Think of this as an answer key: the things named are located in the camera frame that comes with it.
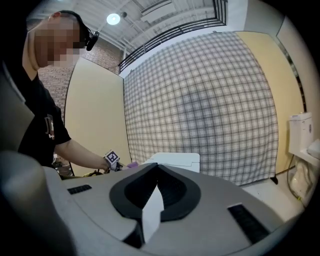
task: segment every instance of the black metal railing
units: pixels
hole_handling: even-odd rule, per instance
[[[191,21],[179,26],[168,29],[156,35],[137,49],[135,49],[128,57],[119,63],[120,72],[122,72],[132,62],[137,60],[139,57],[149,52],[158,45],[168,41],[169,39],[175,38],[182,34],[200,30],[210,27],[219,27],[227,25],[227,3],[228,0],[213,0],[214,17],[204,18],[196,21]]]

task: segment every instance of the plaid fabric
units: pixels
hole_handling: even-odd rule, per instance
[[[133,161],[158,152],[198,153],[201,173],[237,185],[275,175],[272,93],[235,32],[157,52],[125,78],[124,109]]]

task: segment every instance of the beige wall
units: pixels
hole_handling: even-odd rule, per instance
[[[286,57],[268,34],[237,32],[260,64],[270,86],[278,122],[278,152],[275,172],[289,167],[289,117],[304,111],[297,79]]]
[[[123,79],[80,58],[66,97],[65,127],[72,139],[103,156],[110,149],[123,164],[131,163],[125,123]],[[74,174],[92,171],[72,164]]]
[[[314,139],[320,138],[320,77],[314,60],[304,40],[285,17],[277,35],[280,42],[290,55],[301,80],[306,110],[312,113]]]

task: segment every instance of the man's hand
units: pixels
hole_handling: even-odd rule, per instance
[[[110,164],[102,157],[81,146],[71,139],[55,146],[54,152],[78,166],[107,171]]]

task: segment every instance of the gray machine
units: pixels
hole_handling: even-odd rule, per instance
[[[262,255],[295,223],[283,224],[229,181],[156,163],[61,180],[54,169],[17,153],[33,114],[5,67],[0,79],[1,193],[17,217],[60,255]],[[155,186],[164,211],[145,243],[142,209]]]

